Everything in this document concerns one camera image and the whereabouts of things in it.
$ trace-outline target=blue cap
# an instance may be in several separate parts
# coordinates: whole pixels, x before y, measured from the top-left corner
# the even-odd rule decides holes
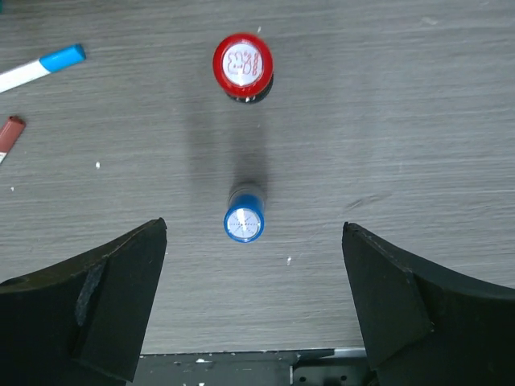
[[[80,44],[74,44],[60,51],[39,58],[39,62],[49,72],[58,72],[86,59],[84,48]]]
[[[259,230],[255,235],[248,239],[241,239],[239,237],[234,236],[228,227],[228,219],[229,217],[238,209],[246,209],[248,211],[252,211],[254,215],[256,215],[259,219],[260,227]],[[227,213],[225,214],[224,218],[224,227],[225,232],[227,233],[227,236],[229,236],[231,239],[238,241],[240,243],[249,243],[251,241],[255,241],[265,229],[265,203],[263,200],[256,195],[251,195],[248,193],[244,193],[242,195],[239,195],[237,197],[231,198],[231,204],[230,208],[228,209]]]

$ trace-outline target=gray wooden table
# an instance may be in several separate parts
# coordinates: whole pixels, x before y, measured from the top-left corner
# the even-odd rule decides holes
[[[248,106],[211,58],[258,30],[275,83]],[[345,220],[515,285],[513,1],[19,0],[0,36],[0,70],[89,54],[0,95],[28,121],[0,170],[0,280],[162,216],[145,352],[361,345]],[[222,226],[241,179],[268,193],[255,244]]]

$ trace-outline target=marker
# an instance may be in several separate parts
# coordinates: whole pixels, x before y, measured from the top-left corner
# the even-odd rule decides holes
[[[240,185],[229,197],[225,232],[240,243],[255,241],[265,229],[265,195],[253,184]]]
[[[52,52],[0,74],[0,92],[11,90],[53,72],[58,72],[85,59],[86,54],[80,44],[74,44],[60,51]]]
[[[14,143],[25,129],[25,122],[19,117],[9,117],[0,129],[0,163],[13,148]]]
[[[212,58],[218,84],[235,101],[263,100],[274,83],[274,60],[266,43],[256,35],[230,35],[218,45]]]

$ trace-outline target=white marker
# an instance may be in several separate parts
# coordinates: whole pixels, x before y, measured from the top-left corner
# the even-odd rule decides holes
[[[42,78],[63,68],[70,67],[86,59],[84,49],[80,44],[52,52],[37,60],[23,64],[0,74],[0,92],[11,90],[22,84]]]

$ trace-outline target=white label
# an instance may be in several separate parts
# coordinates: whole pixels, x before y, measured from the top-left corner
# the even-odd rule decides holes
[[[238,86],[254,83],[263,73],[261,52],[248,43],[231,46],[224,54],[222,65],[225,76]]]
[[[237,209],[227,219],[227,229],[238,239],[248,240],[256,236],[261,228],[259,217],[250,209]]]

